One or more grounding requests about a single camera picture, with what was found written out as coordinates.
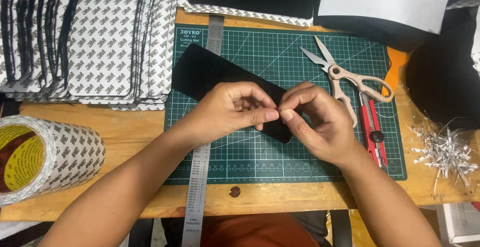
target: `scissors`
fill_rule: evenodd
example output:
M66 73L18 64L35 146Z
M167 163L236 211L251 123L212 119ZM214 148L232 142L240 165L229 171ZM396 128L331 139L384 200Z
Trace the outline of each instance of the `scissors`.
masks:
M392 87L387 84L387 82L375 76L360 75L360 74L352 73L338 66L337 63L335 63L335 60L333 59L330 52L328 52L327 47L325 47L325 45L320 41L320 39L317 36L314 36L314 37L318 47L320 48L321 53L323 54L326 60L316 56L315 54L309 52L303 47L300 47L300 49L303 51L303 53L305 53L305 55L307 55L307 57L313 63L323 65L321 69L327 73L332 83L333 97L343 102L346 109L348 110L348 113L350 114L350 117L352 118L353 127L357 126L357 115L355 114L352 104L350 103L350 98L347 95L345 95L345 93L340 88L339 80L341 78L346 78L352 81L353 84L357 86L359 92L362 92L370 96L372 99L377 100L379 102L387 102L392 98L393 90L392 90ZM382 96L375 89L363 84L362 83L363 80L373 80L380 83L382 86L384 86L387 89L388 96L386 97Z

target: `double-sided tape roll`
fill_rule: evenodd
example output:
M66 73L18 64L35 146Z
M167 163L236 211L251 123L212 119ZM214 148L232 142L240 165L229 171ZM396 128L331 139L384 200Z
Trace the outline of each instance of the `double-sided tape roll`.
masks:
M81 185L105 159L89 127L29 116L0 119L0 207Z

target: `wooden table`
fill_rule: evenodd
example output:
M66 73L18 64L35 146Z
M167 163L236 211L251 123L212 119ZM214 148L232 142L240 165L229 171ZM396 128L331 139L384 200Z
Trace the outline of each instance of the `wooden table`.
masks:
M208 15L190 14L179 10L176 23L207 25ZM225 16L225 26L327 31L319 26L304 28L229 15ZM406 93L406 87L403 85L404 73L404 70L401 69L396 104L408 180L398 183L417 205L480 201L479 171L472 173L469 177L472 186L470 190L466 189L460 181L454 186L454 178L439 180L435 197L433 187L436 170L413 163L419 154L411 152L411 148L422 148L423 145L407 126L420 126L424 116L417 110ZM62 211L93 182L133 156L162 133L165 115L164 111L113 111L106 106L31 102L22 104L20 113L92 127L100 133L105 141L106 158L99 174L91 182L3 207L0 221L53 221L57 219ZM468 135L471 136L472 148L477 150L480 135L477 135L477 138L473 132ZM480 158L477 152L472 154L472 159L477 164L479 163ZM237 198L229 195L230 189L234 186L238 186L241 191ZM161 187L141 217L184 216L187 188L186 185ZM214 184L208 185L205 200L205 215L356 208L350 190L344 182Z

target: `cutting mat grid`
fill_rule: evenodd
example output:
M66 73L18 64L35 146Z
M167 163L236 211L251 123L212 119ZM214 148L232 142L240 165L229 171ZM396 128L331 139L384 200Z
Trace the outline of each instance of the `cutting mat grid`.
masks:
M175 29L175 62L189 43L205 47L208 27L177 24ZM224 27L222 57L280 87L288 90L304 80L319 85L330 92L326 74L303 55L299 46L321 56L315 43L317 35L335 61L350 72L384 78L388 70L387 48L368 39L349 37L337 33L248 29ZM367 84L380 91L379 84ZM342 79L342 90L352 100L358 115L358 92L354 85ZM165 111L165 129L180 120L198 102L173 90ZM375 103L380 127L385 134L388 167L393 179L406 180L405 160L399 132L395 100ZM355 134L363 143L359 124ZM165 182L166 185L188 184L191 153ZM330 182L343 180L339 169L315 158L303 144L293 137L282 144L265 134L248 127L229 134L211 145L208 168L209 184L229 183L292 183Z

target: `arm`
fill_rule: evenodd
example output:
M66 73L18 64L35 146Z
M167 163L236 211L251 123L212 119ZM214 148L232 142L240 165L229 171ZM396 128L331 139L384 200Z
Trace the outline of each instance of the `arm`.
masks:
M299 105L312 127L292 110ZM282 121L310 152L342 171L377 246L441 246L409 195L358 142L342 102L321 87L302 82L285 93L279 108Z
M195 109L75 199L39 246L120 245L188 152L244 127L261 130L278 118L275 103L256 84L215 86Z

